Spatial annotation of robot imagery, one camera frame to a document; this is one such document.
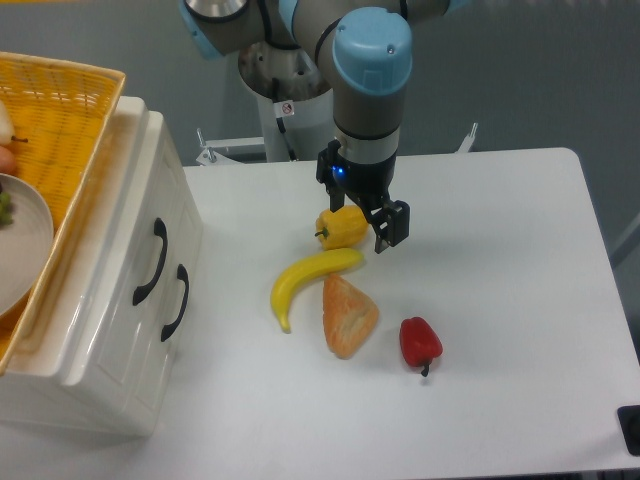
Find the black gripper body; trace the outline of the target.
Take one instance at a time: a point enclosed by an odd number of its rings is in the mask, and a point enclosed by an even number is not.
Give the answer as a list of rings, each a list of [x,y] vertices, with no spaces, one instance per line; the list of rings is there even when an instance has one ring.
[[[340,147],[338,140],[332,140],[319,153],[317,181],[325,186],[327,181],[333,180],[343,189],[345,198],[348,197],[363,211],[380,207],[384,198],[391,199],[389,186],[394,175],[396,154],[377,163],[358,163],[343,156],[339,152]]]

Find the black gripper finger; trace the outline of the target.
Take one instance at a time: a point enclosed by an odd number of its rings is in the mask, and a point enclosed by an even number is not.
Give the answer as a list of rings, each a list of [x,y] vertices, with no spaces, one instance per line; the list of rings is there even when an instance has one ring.
[[[333,180],[327,181],[325,186],[326,192],[329,195],[329,209],[331,211],[338,211],[344,206],[345,202],[345,193],[343,189]]]
[[[404,201],[384,198],[380,207],[365,208],[364,215],[375,233],[376,254],[397,246],[409,236],[410,206]]]

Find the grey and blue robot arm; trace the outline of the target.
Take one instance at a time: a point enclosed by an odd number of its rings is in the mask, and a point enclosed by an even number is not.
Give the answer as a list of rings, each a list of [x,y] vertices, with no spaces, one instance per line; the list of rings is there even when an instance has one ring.
[[[269,160],[318,159],[332,210],[355,203],[377,251],[409,234],[410,208],[393,200],[413,27],[455,1],[183,1],[201,54],[237,56],[255,96]]]

